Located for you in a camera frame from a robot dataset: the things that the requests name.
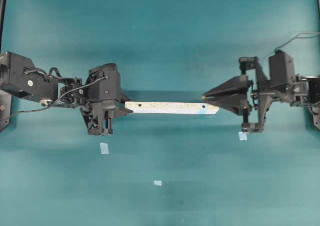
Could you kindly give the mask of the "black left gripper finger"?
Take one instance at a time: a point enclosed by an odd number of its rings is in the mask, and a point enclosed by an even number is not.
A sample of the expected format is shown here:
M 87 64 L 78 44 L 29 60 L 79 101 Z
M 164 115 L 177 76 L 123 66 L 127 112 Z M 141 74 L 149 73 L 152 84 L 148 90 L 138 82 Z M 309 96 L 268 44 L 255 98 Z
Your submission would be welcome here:
M 121 101 L 121 102 L 130 101 L 130 98 L 128 97 L 128 95 L 125 93 L 124 90 L 121 90 L 121 91 L 120 91 L 120 101 Z
M 112 116 L 113 117 L 123 117 L 123 116 L 126 116 L 131 113 L 133 113 L 133 110 L 126 108 L 125 104 L 116 103 L 115 108 L 112 111 Z

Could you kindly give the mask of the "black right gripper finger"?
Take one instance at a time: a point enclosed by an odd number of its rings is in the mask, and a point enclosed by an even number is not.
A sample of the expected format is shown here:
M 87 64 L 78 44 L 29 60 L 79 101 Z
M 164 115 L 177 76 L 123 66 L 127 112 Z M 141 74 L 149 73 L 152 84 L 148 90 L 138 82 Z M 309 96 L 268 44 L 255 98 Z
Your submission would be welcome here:
M 249 79 L 247 75 L 232 77 L 224 83 L 203 93 L 203 98 L 233 95 L 237 93 L 245 94 L 249 88 Z
M 232 94 L 224 96 L 202 96 L 205 103 L 226 109 L 236 115 L 243 115 L 244 112 L 250 114 L 250 104 L 246 95 Z

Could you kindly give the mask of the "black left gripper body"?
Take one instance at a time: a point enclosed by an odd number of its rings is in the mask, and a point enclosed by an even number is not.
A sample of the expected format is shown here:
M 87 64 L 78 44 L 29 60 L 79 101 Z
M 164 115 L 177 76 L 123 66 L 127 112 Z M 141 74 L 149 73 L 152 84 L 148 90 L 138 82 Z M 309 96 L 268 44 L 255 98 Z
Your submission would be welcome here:
M 85 104 L 80 112 L 89 135 L 112 134 L 112 120 L 121 117 L 121 80 L 115 63 L 89 70 Z

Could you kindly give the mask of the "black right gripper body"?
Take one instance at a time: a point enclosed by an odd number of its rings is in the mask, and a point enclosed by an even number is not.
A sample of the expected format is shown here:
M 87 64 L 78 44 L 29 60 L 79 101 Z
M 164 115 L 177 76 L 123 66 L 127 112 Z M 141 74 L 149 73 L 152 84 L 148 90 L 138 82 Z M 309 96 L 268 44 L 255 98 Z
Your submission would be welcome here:
M 265 76 L 257 57 L 241 57 L 240 70 L 245 74 L 247 70 L 255 70 L 257 88 L 253 90 L 252 98 L 258 99 L 258 122 L 249 123 L 243 119 L 242 131 L 247 133 L 262 132 L 266 121 L 266 113 L 271 104 L 276 101 L 292 103 L 295 101 L 293 90 L 296 82 L 293 58 L 282 50 L 277 50 L 268 58 L 269 79 Z

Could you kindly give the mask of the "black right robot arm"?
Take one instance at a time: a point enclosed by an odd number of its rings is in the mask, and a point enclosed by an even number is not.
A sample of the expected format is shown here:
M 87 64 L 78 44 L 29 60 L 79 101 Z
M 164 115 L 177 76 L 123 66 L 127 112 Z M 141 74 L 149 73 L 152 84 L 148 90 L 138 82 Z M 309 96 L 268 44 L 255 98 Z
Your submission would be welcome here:
M 267 77 L 257 57 L 241 57 L 241 74 L 203 93 L 202 100 L 242 116 L 241 130 L 246 133 L 264 130 L 273 102 L 307 107 L 319 128 L 320 78 L 296 74 L 293 58 L 282 50 L 276 50 L 268 64 Z

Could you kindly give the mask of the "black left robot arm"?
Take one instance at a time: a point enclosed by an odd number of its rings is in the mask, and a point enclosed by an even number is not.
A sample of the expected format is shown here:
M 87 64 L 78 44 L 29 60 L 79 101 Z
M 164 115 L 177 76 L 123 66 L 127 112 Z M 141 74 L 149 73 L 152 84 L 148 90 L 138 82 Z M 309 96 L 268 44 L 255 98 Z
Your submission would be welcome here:
M 51 107 L 79 108 L 89 135 L 113 133 L 112 120 L 132 113 L 115 63 L 92 68 L 85 82 L 63 77 L 57 68 L 37 68 L 30 58 L 5 52 L 0 56 L 0 88 L 21 99 Z

